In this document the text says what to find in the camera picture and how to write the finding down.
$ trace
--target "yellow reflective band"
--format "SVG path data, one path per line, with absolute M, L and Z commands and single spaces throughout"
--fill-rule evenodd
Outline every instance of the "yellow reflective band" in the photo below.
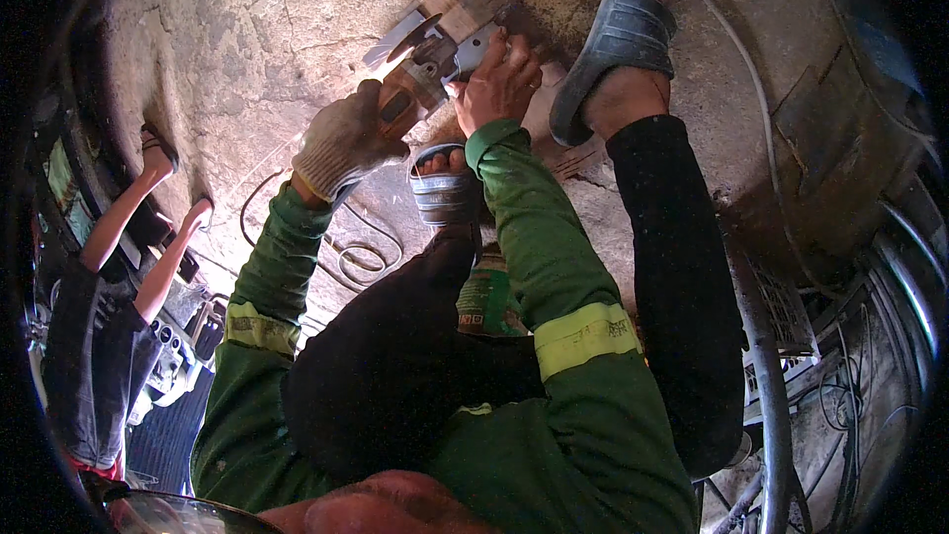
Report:
M 224 338 L 221 342 L 234 340 L 293 357 L 298 338 L 299 327 L 259 314 L 254 303 L 228 305 L 228 316 L 224 320 Z
M 545 322 L 534 331 L 534 350 L 543 381 L 595 356 L 633 349 L 643 352 L 629 314 L 620 303 L 590 303 L 572 314 Z
M 458 412 L 468 412 L 468 414 L 490 414 L 494 409 L 492 409 L 491 404 L 485 402 L 480 406 L 470 407 L 463 406 L 455 411 L 455 414 Z

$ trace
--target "white knit glove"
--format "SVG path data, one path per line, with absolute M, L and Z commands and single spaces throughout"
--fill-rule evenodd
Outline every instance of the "white knit glove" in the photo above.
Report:
M 328 203 L 340 189 L 384 165 L 404 161 L 408 145 L 379 137 L 379 89 L 366 79 L 355 93 L 321 110 L 303 135 L 303 146 L 291 160 L 293 171 L 314 194 Z

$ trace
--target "sandal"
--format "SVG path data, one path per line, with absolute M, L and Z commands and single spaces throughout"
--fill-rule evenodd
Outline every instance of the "sandal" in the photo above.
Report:
M 672 79 L 669 42 L 675 33 L 675 18 L 658 0 L 602 0 L 587 43 L 554 98 L 553 138 L 565 147 L 575 147 L 593 136 L 580 108 L 613 68 L 634 66 Z
M 475 173 L 468 166 L 462 172 L 418 173 L 419 168 L 432 157 L 439 153 L 449 157 L 456 148 L 464 149 L 465 146 L 461 143 L 443 143 L 421 149 L 409 168 L 409 184 L 424 224 L 430 227 L 445 227 L 449 224 L 469 226 L 474 242 L 473 265 L 476 265 L 481 259 L 481 228 L 477 219 L 481 183 L 475 178 Z
M 195 204 L 201 202 L 202 200 L 206 200 L 209 203 L 211 203 L 211 216 L 208 217 L 208 222 L 200 226 L 197 230 L 201 231 L 202 233 L 207 233 L 208 230 L 211 229 L 211 223 L 215 219 L 215 211 L 217 210 L 217 207 L 215 206 L 214 199 L 211 198 L 211 196 L 208 195 L 207 192 L 201 192 L 201 195 L 198 196 Z
M 177 151 L 174 150 L 174 147 L 172 147 L 171 143 L 165 140 L 164 136 L 159 134 L 159 129 L 157 129 L 151 122 L 145 122 L 141 125 L 141 130 L 139 132 L 148 132 L 152 136 L 152 138 L 141 144 L 142 152 L 145 152 L 147 148 L 160 148 L 161 152 L 165 153 L 165 156 L 168 157 L 168 161 L 172 162 L 172 173 L 177 173 L 178 165 L 180 163 Z

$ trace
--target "hand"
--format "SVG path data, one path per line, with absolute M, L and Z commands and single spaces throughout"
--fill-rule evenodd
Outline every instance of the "hand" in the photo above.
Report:
M 494 120 L 509 118 L 520 123 L 530 99 L 540 87 L 540 62 L 527 38 L 511 38 L 511 53 L 505 59 L 507 53 L 508 32 L 502 27 L 491 35 L 488 50 L 471 80 L 446 85 L 455 98 L 458 124 L 469 138 Z
M 366 79 L 346 99 L 321 110 L 303 134 L 293 172 L 313 194 L 333 202 L 340 189 L 386 164 L 404 161 L 408 145 L 379 136 L 379 90 Z

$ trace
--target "green long-sleeve shirt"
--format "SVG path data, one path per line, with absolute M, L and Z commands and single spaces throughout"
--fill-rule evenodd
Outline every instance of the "green long-sleeve shirt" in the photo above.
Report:
M 513 121 L 486 125 L 465 151 L 497 220 L 548 398 L 459 410 L 426 471 L 506 531 L 694 531 L 694 494 L 656 383 L 563 189 Z M 256 512 L 343 484 L 296 450 L 280 407 L 329 218 L 286 184 L 270 202 L 216 351 L 192 460 L 200 497 Z

